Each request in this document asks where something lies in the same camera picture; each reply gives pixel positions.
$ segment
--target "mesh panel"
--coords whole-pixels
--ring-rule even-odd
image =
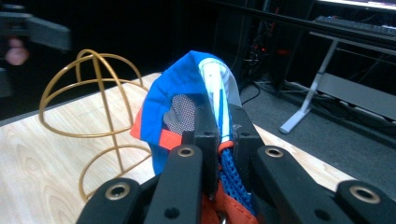
[[[180,135],[184,131],[194,130],[194,115],[195,115],[195,103],[185,94],[176,95],[172,98],[172,108],[176,117],[172,119],[172,122],[167,122],[167,128]]]
[[[220,172],[220,178],[225,192],[244,205],[246,209],[254,215],[254,211],[251,207],[250,194],[246,191],[236,171],[230,149],[223,150],[221,155],[221,167],[222,171]]]

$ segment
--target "keyboard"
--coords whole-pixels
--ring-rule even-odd
[[[348,28],[348,29],[353,29],[357,31],[363,31],[375,35],[385,35],[385,36],[390,36],[390,37],[396,37],[396,28],[391,28],[391,27],[386,27],[386,26],[378,26],[378,25],[372,25],[372,24],[367,24],[367,23],[362,23],[362,22],[357,22],[357,21],[347,21],[347,20],[342,20],[338,19],[335,17],[324,17],[324,16],[319,16],[315,19],[315,22],[317,23],[322,23],[322,24],[327,24],[327,25],[333,25],[333,26],[338,26],[338,27],[343,27],[343,28]]]

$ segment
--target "wooden table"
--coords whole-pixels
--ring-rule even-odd
[[[145,76],[145,86],[149,87],[159,75]],[[146,92],[130,84],[124,84],[124,88],[135,116]],[[114,113],[113,122],[125,126],[120,95],[114,88],[107,90],[106,95]],[[64,131],[94,133],[106,131],[103,112],[100,95],[93,94],[48,110],[45,117],[48,123]],[[352,179],[260,127],[256,129],[265,145],[288,150],[320,185],[335,190],[340,181]],[[128,132],[119,134],[118,141],[146,145]],[[110,137],[82,139],[53,133],[41,125],[38,115],[0,127],[0,142],[0,223],[75,223],[85,204],[78,192],[79,175],[94,155],[112,146]],[[121,152],[125,162],[135,162],[144,154],[127,149]],[[117,173],[116,168],[116,156],[105,155],[90,168],[84,188],[98,188]],[[125,175],[139,183],[153,176],[151,159]]]

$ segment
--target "wire hat stand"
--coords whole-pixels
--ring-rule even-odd
[[[116,73],[114,72],[114,69],[110,66],[110,64],[108,63],[108,61],[106,60],[106,58],[112,58],[112,59],[116,59],[119,61],[122,61],[124,63],[126,63],[127,65],[129,65],[134,72],[136,73],[138,80],[136,81],[131,81],[131,80],[126,80],[126,79],[119,79],[118,76],[116,75]],[[82,76],[81,76],[81,64],[84,62],[87,62],[91,60],[93,63],[93,69],[94,69],[94,73],[95,73],[95,78],[94,79],[88,79],[88,80],[83,80]],[[107,70],[107,72],[111,75],[110,78],[107,77],[103,77],[103,73],[101,70],[101,65],[103,65],[105,67],[105,69]],[[77,82],[65,87],[60,88],[57,91],[53,91],[55,85],[58,83],[58,81],[60,80],[60,78],[66,74],[69,70],[71,70],[72,68],[75,68],[76,70],[76,78],[77,78]],[[116,87],[121,95],[122,98],[122,102],[125,106],[125,110],[128,116],[128,126],[127,127],[121,127],[116,129],[114,124],[113,124],[113,120],[111,118],[111,113],[110,113],[110,108],[109,108],[109,101],[107,100],[107,96],[106,96],[106,87],[105,87],[105,82],[114,82],[116,83]],[[69,133],[69,132],[65,132],[65,131],[61,131],[55,127],[53,127],[52,125],[48,124],[46,122],[46,118],[45,118],[45,111],[47,106],[49,105],[49,103],[59,94],[65,92],[65,91],[69,91],[72,90],[75,87],[79,87],[82,85],[87,85],[87,84],[92,84],[92,83],[97,83],[98,87],[99,87],[99,92],[100,92],[100,96],[102,98],[102,104],[103,104],[103,108],[105,110],[105,114],[106,114],[106,121],[107,121],[107,125],[108,125],[108,132],[102,132],[102,133]],[[120,168],[120,171],[118,172],[117,175],[115,175],[113,178],[117,178],[120,177],[122,175],[125,175],[126,173],[130,172],[132,169],[134,169],[136,166],[138,166],[139,164],[141,164],[143,161],[147,160],[150,156],[151,156],[151,152],[149,150],[149,148],[147,147],[143,147],[140,145],[135,145],[135,144],[119,144],[116,135],[119,133],[124,133],[126,131],[131,130],[132,126],[134,125],[134,118],[133,118],[133,112],[131,110],[131,104],[130,101],[128,100],[127,94],[125,92],[124,87],[122,86],[122,84],[124,83],[128,83],[128,84],[132,84],[135,85],[139,88],[141,88],[144,91],[148,91],[148,88],[146,88],[143,85],[143,80],[141,77],[140,72],[138,71],[138,69],[134,66],[133,63],[131,63],[130,61],[128,61],[125,58],[122,58],[121,56],[115,55],[115,54],[108,54],[108,53],[97,53],[91,49],[84,49],[82,50],[78,56],[77,59],[75,61],[73,61],[72,63],[70,63],[69,65],[67,65],[65,68],[63,68],[61,71],[59,71],[55,77],[49,82],[49,84],[47,85],[47,88],[44,90],[44,93],[41,97],[40,100],[40,105],[39,105],[39,113],[38,113],[38,117],[39,120],[41,122],[41,124],[46,127],[47,129],[49,129],[50,131],[60,134],[60,135],[64,135],[67,137],[74,137],[74,138],[100,138],[100,137],[106,137],[106,136],[110,136],[111,137],[111,142],[112,142],[112,147],[109,147],[107,149],[102,150],[100,153],[96,154],[83,168],[79,180],[78,180],[78,190],[80,193],[80,196],[83,198],[83,200],[85,202],[87,202],[90,197],[95,193],[96,189],[90,191],[90,192],[86,192],[84,189],[84,177],[87,174],[87,171],[90,169],[90,167],[92,166],[92,164],[97,161],[99,158],[101,158],[102,156],[106,155],[109,152],[115,152],[116,156],[117,156],[117,163],[118,166]],[[120,149],[121,148],[132,148],[132,149],[138,149],[138,150],[142,150],[144,152],[147,152],[147,155],[145,157],[143,157],[142,160],[135,162],[132,165],[129,165],[128,167],[125,167],[122,160],[121,160],[121,154],[120,154]]]

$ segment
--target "orange fabric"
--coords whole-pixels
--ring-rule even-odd
[[[216,193],[216,200],[211,202],[206,196],[203,197],[203,208],[201,223],[219,223],[219,217],[216,211],[227,214],[227,223],[239,224],[258,224],[255,218],[242,204],[227,195],[219,182],[219,190]]]
[[[181,135],[178,133],[172,133],[171,131],[162,129],[160,147],[164,147],[168,150],[172,150],[174,147],[181,145]]]
[[[233,141],[227,141],[227,142],[223,142],[219,145],[218,147],[218,153],[219,155],[221,155],[222,150],[226,149],[226,148],[230,148],[233,147]]]
[[[132,137],[140,139],[140,128],[142,127],[142,109],[140,108],[137,112],[136,120],[134,121],[134,127],[132,127],[130,134]]]

